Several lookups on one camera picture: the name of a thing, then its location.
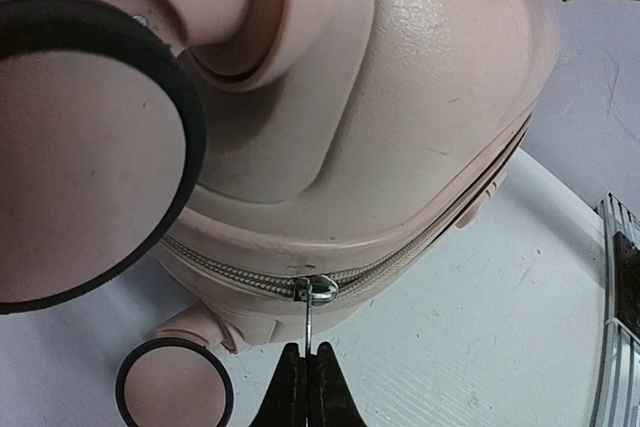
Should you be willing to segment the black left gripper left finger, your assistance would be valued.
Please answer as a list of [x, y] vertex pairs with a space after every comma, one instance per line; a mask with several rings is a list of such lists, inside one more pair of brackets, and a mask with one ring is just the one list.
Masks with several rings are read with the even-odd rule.
[[307, 366], [299, 345], [287, 343], [252, 421], [252, 427], [307, 425]]

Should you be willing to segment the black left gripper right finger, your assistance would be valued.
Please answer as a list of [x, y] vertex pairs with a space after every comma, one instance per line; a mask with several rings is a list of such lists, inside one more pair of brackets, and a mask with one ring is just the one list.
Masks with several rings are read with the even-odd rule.
[[308, 425], [366, 426], [329, 342], [308, 357]]

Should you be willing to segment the pink hard-shell suitcase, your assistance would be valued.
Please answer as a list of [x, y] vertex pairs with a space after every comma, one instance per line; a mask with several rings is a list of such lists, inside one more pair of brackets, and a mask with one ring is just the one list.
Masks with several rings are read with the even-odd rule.
[[1, 0], [1, 311], [146, 254], [196, 297], [129, 426], [224, 426], [213, 355], [309, 341], [499, 188], [558, 52], [545, 0]]

